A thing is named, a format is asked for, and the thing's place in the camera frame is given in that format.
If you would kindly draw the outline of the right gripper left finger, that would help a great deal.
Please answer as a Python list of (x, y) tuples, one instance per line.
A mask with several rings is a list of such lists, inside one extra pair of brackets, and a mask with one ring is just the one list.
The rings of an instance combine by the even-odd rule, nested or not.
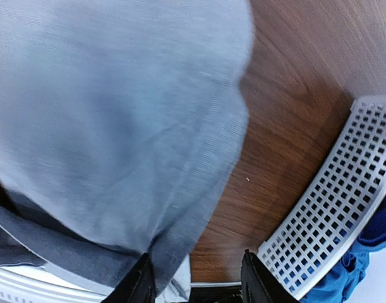
[(102, 303), (155, 302), (155, 280), (150, 255), (145, 253)]

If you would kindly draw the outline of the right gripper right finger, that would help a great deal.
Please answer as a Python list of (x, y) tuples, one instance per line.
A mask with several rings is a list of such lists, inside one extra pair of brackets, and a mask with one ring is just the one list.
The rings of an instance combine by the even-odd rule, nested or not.
[(248, 249), (245, 250), (242, 258), (241, 290), (243, 302), (298, 302), (269, 272), (256, 254)]

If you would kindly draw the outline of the grey polo shirt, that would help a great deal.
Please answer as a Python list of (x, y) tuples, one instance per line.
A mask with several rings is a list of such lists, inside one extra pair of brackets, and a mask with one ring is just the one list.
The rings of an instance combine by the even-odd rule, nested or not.
[(109, 293), (149, 254), (187, 299), (252, 42), (247, 1), (0, 1), (0, 267)]

